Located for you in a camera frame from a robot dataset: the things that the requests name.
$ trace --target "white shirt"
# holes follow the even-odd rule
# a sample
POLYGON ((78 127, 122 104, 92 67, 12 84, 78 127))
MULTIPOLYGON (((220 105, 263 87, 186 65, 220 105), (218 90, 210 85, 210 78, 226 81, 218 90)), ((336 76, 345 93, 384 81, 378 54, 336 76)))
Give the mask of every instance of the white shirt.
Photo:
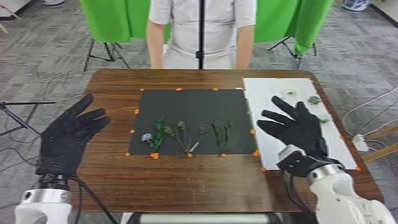
MULTIPOLYGON (((151 0, 149 20, 172 25, 165 68, 197 68, 199 0, 151 0)), ((204 67, 234 67, 236 28, 256 24, 256 0, 206 0, 204 67)))

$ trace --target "orange tape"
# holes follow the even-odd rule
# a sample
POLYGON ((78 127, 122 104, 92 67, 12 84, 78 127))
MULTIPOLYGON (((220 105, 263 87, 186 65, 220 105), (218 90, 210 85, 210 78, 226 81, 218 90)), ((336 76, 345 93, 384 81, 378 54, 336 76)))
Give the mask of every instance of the orange tape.
POLYGON ((254 157, 259 157, 259 150, 256 150, 256 152, 252 153, 254 157))
POLYGON ((158 152, 151 153, 151 154, 149 154, 149 157, 151 157, 153 159, 158 159, 158 157, 160 157, 158 152))

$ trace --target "wooden table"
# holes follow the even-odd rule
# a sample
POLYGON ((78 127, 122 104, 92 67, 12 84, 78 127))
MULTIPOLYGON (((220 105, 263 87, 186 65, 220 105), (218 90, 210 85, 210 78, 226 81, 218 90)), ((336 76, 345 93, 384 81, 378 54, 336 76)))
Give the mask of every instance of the wooden table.
MULTIPOLYGON (((78 170, 112 212, 295 212, 279 171, 261 171, 261 161, 252 155, 124 156, 130 130, 135 126, 135 109, 140 89, 210 89, 243 87, 242 77, 311 78, 334 122, 339 118, 313 74, 305 71, 197 71, 197 70, 99 70, 92 76, 87 93, 94 94, 92 108, 103 107, 112 123, 89 144, 78 170)), ((362 159, 346 140, 361 171, 352 171, 355 190, 368 199, 382 201, 362 159)), ((314 207, 316 198, 302 179, 298 194, 314 207)), ((99 212, 89 197, 83 209, 99 212)))

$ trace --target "gray carpet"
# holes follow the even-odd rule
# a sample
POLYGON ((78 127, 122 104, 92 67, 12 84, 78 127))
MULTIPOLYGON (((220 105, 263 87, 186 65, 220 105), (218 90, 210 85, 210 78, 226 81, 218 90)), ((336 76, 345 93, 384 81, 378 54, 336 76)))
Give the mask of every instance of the gray carpet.
MULTIPOLYGON (((2 21, 11 34, 0 33, 0 99, 34 101, 44 98, 44 100, 58 101, 82 94, 90 74, 99 68, 124 68, 124 66, 121 62, 106 63, 92 60, 89 72, 82 73, 90 33, 78 0, 69 0, 60 8, 48 8, 35 1, 21 17, 23 21, 2 21), (35 66, 35 70, 2 62, 28 64, 35 66)), ((284 48, 279 47, 268 52, 270 46, 272 43, 265 43, 254 47, 252 69, 293 69, 295 60, 284 48)), ((144 41, 131 40, 122 47, 131 68, 147 68, 144 41)), ((99 44, 96 53, 105 53, 99 44)), ((314 57, 311 53, 305 55, 302 69, 316 74, 341 116, 355 105, 398 86, 398 29, 371 9, 362 13, 350 13, 336 3, 318 38, 318 56, 314 57)), ((352 114, 346 123, 352 132, 357 133, 368 119, 382 112, 396 99, 398 91, 352 114)), ((74 99, 39 107, 32 119, 32 126, 39 131, 73 102, 74 99)), ((18 115, 27 116, 28 107, 14 106, 11 109, 18 115)), ((362 128, 361 133, 396 118, 398 107, 394 106, 362 128)), ((5 124, 7 128, 16 125, 14 122, 7 122, 5 115, 0 114, 0 125, 5 124)), ((398 142, 396 137, 394 135, 380 140, 391 144, 398 142)), ((34 138, 35 136, 25 130, 0 137, 0 150, 14 147, 25 158, 34 157, 39 141, 16 142, 30 142, 34 138)), ((0 223, 3 224, 12 223, 12 206, 23 191, 35 182, 34 167, 28 164, 23 163, 3 170, 19 162, 16 152, 0 151, 0 223)), ((396 162, 398 154, 393 154, 368 164, 391 209, 398 207, 396 162)), ((106 219, 101 214, 87 214, 82 223, 106 223, 106 219)))

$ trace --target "green cloth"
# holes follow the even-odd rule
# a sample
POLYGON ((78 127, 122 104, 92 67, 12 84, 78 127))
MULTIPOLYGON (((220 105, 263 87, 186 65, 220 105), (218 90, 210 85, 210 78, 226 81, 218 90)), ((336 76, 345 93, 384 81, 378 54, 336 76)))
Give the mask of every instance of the green cloth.
MULTIPOLYGON (((316 42, 332 0, 257 0, 256 43, 295 37, 295 53, 304 54, 316 42)), ((82 0, 92 38, 130 42, 146 38, 149 0, 82 0)))

